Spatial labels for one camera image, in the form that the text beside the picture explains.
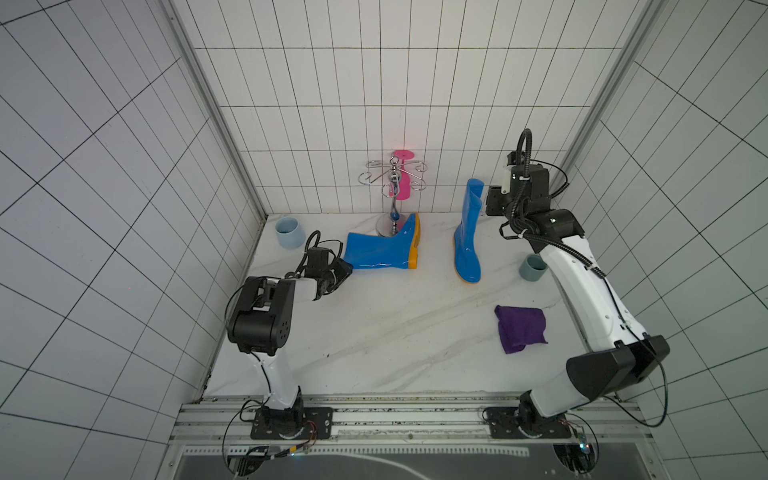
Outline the blue rubber boot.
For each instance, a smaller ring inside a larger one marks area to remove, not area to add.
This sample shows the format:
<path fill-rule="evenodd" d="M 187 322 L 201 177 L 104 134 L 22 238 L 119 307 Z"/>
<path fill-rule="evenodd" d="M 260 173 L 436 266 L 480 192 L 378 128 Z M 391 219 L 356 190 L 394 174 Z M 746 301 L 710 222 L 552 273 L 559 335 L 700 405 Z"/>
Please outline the blue rubber boot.
<path fill-rule="evenodd" d="M 343 259 L 354 269 L 416 269 L 421 237 L 420 216 L 411 214 L 403 228 L 392 237 L 350 232 Z"/>
<path fill-rule="evenodd" d="M 458 276 L 467 283 L 478 283 L 482 271 L 474 246 L 477 222 L 483 205 L 484 183 L 469 179 L 462 203 L 461 221 L 454 231 L 454 266 Z"/>

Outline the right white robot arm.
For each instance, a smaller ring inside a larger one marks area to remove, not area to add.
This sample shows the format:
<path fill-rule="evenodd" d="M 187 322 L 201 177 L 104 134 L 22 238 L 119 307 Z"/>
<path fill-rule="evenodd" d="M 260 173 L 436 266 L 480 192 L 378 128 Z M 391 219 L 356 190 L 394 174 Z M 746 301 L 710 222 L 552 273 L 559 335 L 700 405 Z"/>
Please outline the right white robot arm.
<path fill-rule="evenodd" d="M 641 383 L 670 353 L 667 340 L 635 319 L 598 266 L 575 216 L 551 206 L 549 171 L 524 153 L 509 154 L 505 178 L 489 189 L 486 212 L 503 216 L 510 240 L 525 240 L 553 274 L 583 338 L 585 353 L 568 359 L 546 383 L 524 392 L 515 412 L 522 437 L 553 436 L 567 411 Z"/>

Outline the purple cloth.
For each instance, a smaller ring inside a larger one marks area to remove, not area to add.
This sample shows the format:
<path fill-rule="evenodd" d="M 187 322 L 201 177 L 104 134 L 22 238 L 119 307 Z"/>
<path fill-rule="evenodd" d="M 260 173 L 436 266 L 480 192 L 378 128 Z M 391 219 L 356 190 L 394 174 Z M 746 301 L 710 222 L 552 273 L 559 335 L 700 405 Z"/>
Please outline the purple cloth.
<path fill-rule="evenodd" d="M 494 313 L 506 354 L 521 352 L 529 345 L 547 344 L 546 317 L 541 309 L 497 305 Z"/>

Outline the light blue cup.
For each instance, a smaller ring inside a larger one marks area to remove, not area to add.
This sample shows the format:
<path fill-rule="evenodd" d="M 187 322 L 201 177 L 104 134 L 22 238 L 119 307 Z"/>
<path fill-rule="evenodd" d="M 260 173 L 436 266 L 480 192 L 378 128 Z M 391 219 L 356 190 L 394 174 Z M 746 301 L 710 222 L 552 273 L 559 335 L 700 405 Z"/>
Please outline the light blue cup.
<path fill-rule="evenodd" d="M 278 244 L 286 249 L 297 249 L 305 244 L 306 234 L 299 220 L 292 216 L 284 216 L 275 223 L 275 233 Z"/>

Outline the chrome hook stand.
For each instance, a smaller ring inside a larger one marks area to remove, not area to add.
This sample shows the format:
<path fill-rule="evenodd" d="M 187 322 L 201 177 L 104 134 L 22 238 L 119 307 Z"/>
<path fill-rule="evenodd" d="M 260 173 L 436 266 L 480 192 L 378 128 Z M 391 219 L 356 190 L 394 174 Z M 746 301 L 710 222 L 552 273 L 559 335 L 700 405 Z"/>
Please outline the chrome hook stand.
<path fill-rule="evenodd" d="M 380 184 L 383 197 L 389 201 L 389 210 L 377 222 L 379 236 L 393 237 L 403 228 L 406 216 L 400 212 L 398 203 L 409 199 L 413 191 L 426 188 L 423 176 L 427 170 L 426 163 L 416 160 L 410 150 L 396 150 L 388 160 L 365 163 L 365 171 L 358 176 L 358 182 L 364 186 Z"/>

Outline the grey-green cup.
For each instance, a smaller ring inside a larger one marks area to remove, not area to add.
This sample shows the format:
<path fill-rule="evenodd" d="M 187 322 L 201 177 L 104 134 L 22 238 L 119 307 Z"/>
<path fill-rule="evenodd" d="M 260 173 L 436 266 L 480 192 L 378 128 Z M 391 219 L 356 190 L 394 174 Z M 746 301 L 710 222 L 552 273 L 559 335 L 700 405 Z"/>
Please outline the grey-green cup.
<path fill-rule="evenodd" d="M 537 254 L 529 254 L 519 267 L 519 275 L 528 282 L 537 282 L 547 272 L 547 263 Z"/>

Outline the pink hanging brush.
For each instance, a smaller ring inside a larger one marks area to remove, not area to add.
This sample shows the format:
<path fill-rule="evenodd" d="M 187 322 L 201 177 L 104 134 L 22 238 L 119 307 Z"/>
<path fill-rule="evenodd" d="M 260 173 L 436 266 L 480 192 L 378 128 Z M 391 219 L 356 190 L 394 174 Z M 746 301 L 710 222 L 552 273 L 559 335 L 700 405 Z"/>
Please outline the pink hanging brush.
<path fill-rule="evenodd" d="M 411 176 L 406 170 L 406 163 L 413 160 L 414 153 L 409 150 L 396 150 L 390 158 L 390 196 L 405 201 L 411 195 Z"/>

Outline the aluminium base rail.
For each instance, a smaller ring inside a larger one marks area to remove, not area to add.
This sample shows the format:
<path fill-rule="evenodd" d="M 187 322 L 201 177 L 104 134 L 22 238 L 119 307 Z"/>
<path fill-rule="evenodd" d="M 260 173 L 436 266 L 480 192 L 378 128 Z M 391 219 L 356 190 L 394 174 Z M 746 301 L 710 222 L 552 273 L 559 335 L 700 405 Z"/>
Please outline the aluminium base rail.
<path fill-rule="evenodd" d="M 404 451 L 463 446 L 574 443 L 636 443 L 650 436 L 618 407 L 598 401 L 524 434 L 514 394 L 307 395 L 299 413 L 270 413 L 239 397 L 182 406 L 170 440 L 205 452 L 238 454 L 251 445 L 284 447 L 309 439 L 313 452 L 332 447 L 392 447 Z"/>

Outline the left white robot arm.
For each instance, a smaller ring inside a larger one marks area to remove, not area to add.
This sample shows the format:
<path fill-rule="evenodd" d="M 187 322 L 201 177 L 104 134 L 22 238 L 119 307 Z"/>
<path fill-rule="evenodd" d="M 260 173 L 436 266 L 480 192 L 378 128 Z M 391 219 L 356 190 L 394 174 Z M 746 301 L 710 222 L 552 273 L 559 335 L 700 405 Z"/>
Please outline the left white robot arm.
<path fill-rule="evenodd" d="M 257 360 L 268 393 L 255 415 L 258 433 L 295 438 L 304 433 L 301 388 L 283 348 L 291 331 L 294 306 L 334 293 L 353 273 L 337 252 L 310 246 L 298 267 L 282 277 L 249 277 L 236 293 L 227 321 L 227 338 Z"/>

